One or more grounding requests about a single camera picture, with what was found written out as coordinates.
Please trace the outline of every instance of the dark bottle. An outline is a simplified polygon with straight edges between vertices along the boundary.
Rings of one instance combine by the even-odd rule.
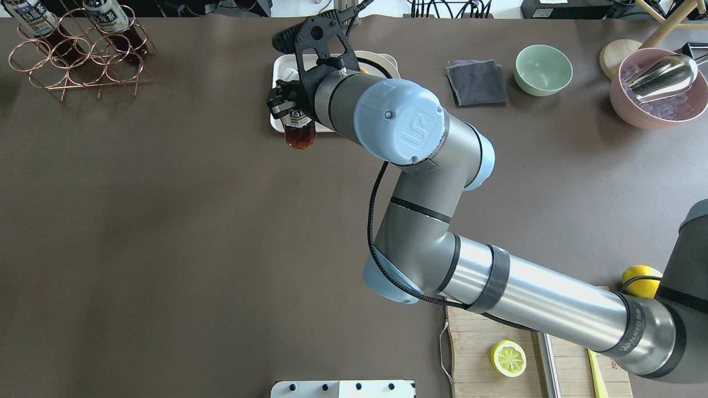
[[[149,53],[147,38],[143,40],[137,34],[116,0],[84,0],[84,8],[113,47],[120,52],[128,52],[125,59],[135,64],[145,60]]]
[[[285,142],[295,149],[306,149],[317,138],[314,120],[296,108],[291,108],[289,114],[282,119],[282,127],[285,130]]]
[[[59,25],[57,16],[50,13],[39,0],[2,1],[8,13],[20,22],[27,33],[32,33],[35,38],[49,45],[48,52],[52,47],[57,47],[52,53],[53,57],[63,59],[67,66],[74,66],[86,57],[86,51],[75,39],[71,40],[71,33]]]

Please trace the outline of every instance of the black tape band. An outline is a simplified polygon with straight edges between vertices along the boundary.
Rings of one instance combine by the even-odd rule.
[[[598,351],[598,353],[610,358],[621,358],[634,350],[641,340],[646,328],[646,320],[644,318],[644,309],[639,302],[633,297],[623,295],[619,292],[613,292],[624,303],[624,308],[627,310],[627,327],[624,329],[624,334],[619,342],[612,348],[606,351]]]
[[[695,309],[696,311],[708,314],[708,300],[703,300],[700,297],[679,292],[678,290],[661,285],[659,285],[659,289],[656,291],[656,296],[663,297],[669,301],[689,307],[690,309]]]
[[[468,311],[481,314],[487,312],[496,305],[506,290],[509,282],[509,267],[511,259],[509,253],[497,246],[487,245],[491,249],[491,267],[489,268],[489,278],[482,289],[477,300],[465,308]]]
[[[354,74],[350,73],[347,76],[344,76],[343,78],[339,79],[337,81],[337,84],[334,85],[332,94],[329,95],[329,102],[327,103],[327,117],[329,118],[329,122],[332,124],[332,128],[334,128],[334,131],[339,131],[339,129],[337,129],[337,126],[334,125],[334,120],[332,119],[332,100],[334,99],[334,93],[337,92],[339,86],[344,83],[346,79],[349,79],[352,76],[354,76]]]
[[[444,215],[442,213],[436,212],[434,210],[428,209],[427,207],[423,207],[421,205],[417,205],[413,202],[409,202],[407,200],[397,198],[395,196],[391,197],[391,203],[395,205],[399,205],[402,207],[405,207],[408,210],[413,210],[414,212],[419,212],[422,215],[427,215],[428,217],[432,217],[436,220],[440,220],[442,222],[450,223],[452,221],[452,217],[449,217],[447,215]]]
[[[676,312],[676,310],[669,304],[661,300],[659,300],[659,302],[666,307],[668,313],[671,314],[671,318],[673,318],[673,325],[676,329],[676,342],[673,345],[671,355],[668,357],[666,363],[661,366],[661,368],[654,370],[652,373],[647,373],[646,375],[639,375],[639,377],[645,377],[647,379],[656,379],[671,373],[671,371],[674,370],[681,361],[683,358],[683,353],[686,351],[686,326],[683,324],[683,319],[681,319],[678,312]]]
[[[455,237],[455,251],[452,252],[452,261],[450,262],[450,267],[447,269],[447,275],[445,275],[445,279],[443,279],[440,286],[438,286],[438,288],[433,291],[433,293],[435,294],[442,292],[447,287],[447,284],[450,283],[450,279],[452,279],[452,276],[455,274],[455,270],[457,269],[457,262],[459,261],[460,241],[459,236],[455,234],[452,235]]]

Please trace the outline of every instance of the yellow knife handle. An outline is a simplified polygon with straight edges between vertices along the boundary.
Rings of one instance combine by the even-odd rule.
[[[603,374],[600,372],[600,366],[598,365],[598,358],[595,356],[595,351],[588,349],[588,358],[590,358],[590,371],[593,374],[595,398],[609,398],[605,381],[603,380]]]

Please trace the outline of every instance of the ceramic bowl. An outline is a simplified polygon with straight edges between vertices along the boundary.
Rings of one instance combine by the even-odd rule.
[[[573,78],[573,65],[564,53],[549,45],[530,45],[516,56],[514,79],[532,96],[555,94]]]
[[[683,106],[686,109],[681,111],[681,113],[677,113],[675,117],[677,120],[660,118],[646,112],[632,100],[633,97],[630,98],[632,93],[628,92],[627,86],[622,84],[623,80],[626,81],[634,76],[636,70],[648,68],[661,58],[672,54],[675,53],[659,48],[644,48],[628,55],[619,65],[619,71],[612,78],[610,85],[610,102],[615,112],[625,122],[639,128],[660,130],[693,120],[705,112],[706,107],[708,107],[708,83],[700,71],[696,81],[685,93],[688,100],[685,102],[686,105]]]

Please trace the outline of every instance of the folded towel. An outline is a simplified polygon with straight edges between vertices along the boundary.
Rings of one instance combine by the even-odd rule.
[[[487,61],[454,61],[445,68],[457,106],[506,102],[501,65]]]

